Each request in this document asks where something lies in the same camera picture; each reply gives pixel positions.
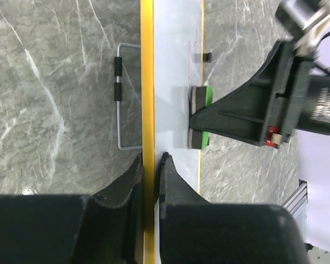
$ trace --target gray marble surface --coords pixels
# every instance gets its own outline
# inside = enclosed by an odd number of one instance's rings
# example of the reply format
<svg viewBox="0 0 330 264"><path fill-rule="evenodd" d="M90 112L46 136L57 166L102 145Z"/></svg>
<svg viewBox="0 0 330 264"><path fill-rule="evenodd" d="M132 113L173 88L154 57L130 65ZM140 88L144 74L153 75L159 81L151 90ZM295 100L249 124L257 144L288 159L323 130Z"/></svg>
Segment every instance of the gray marble surface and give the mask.
<svg viewBox="0 0 330 264"><path fill-rule="evenodd" d="M0 0L0 193L94 193L129 167L113 101L120 42L140 43L139 1ZM139 52L125 67L124 143L140 143Z"/></svg>
<svg viewBox="0 0 330 264"><path fill-rule="evenodd" d="M205 66L214 101L233 91L261 66L286 33L274 19L279 0L206 0ZM202 155L201 195L212 202L282 204L298 186L296 137L279 151L212 135Z"/></svg>
<svg viewBox="0 0 330 264"><path fill-rule="evenodd" d="M205 78L215 100L259 68L278 37L278 0L206 0ZM94 193L123 173L113 57L140 43L139 1L0 0L0 193ZM123 144L141 142L139 52L124 51ZM298 183L295 138L280 151L211 136L201 193L281 204Z"/></svg>

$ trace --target silver metal frame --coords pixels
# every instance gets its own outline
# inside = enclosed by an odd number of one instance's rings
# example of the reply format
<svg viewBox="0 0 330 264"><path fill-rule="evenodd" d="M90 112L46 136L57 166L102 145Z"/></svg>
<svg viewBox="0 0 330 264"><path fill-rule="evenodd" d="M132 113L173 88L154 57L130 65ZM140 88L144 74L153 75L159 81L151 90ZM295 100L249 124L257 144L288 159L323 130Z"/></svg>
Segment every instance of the silver metal frame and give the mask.
<svg viewBox="0 0 330 264"><path fill-rule="evenodd" d="M295 219L303 241L307 239L307 183L300 181L299 187L283 204L284 207Z"/></svg>
<svg viewBox="0 0 330 264"><path fill-rule="evenodd" d="M128 43L120 43L117 46L116 56L121 57L121 48L133 48L136 50L140 50L141 46L128 44ZM121 83L121 77L115 77L116 83ZM122 146L121 141L121 101L116 101L116 120L117 120L117 145L120 150L140 150L142 149L142 145L139 146Z"/></svg>

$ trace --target yellow board edge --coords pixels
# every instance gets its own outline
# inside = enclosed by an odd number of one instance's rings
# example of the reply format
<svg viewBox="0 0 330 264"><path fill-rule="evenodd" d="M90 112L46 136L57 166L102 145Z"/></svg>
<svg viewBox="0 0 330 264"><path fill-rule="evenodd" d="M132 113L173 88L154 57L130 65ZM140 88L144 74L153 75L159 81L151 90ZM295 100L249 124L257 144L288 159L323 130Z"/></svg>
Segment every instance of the yellow board edge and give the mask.
<svg viewBox="0 0 330 264"><path fill-rule="evenodd" d="M144 263L156 263L154 0L140 0L142 146L144 167Z"/></svg>
<svg viewBox="0 0 330 264"><path fill-rule="evenodd" d="M202 40L201 40L201 70L200 70L200 85L203 86L203 74L204 74L204 63L203 63L203 54L204 54L204 0L202 0ZM200 194L200 175L201 175L201 163L202 163L202 152L198 153L198 193Z"/></svg>

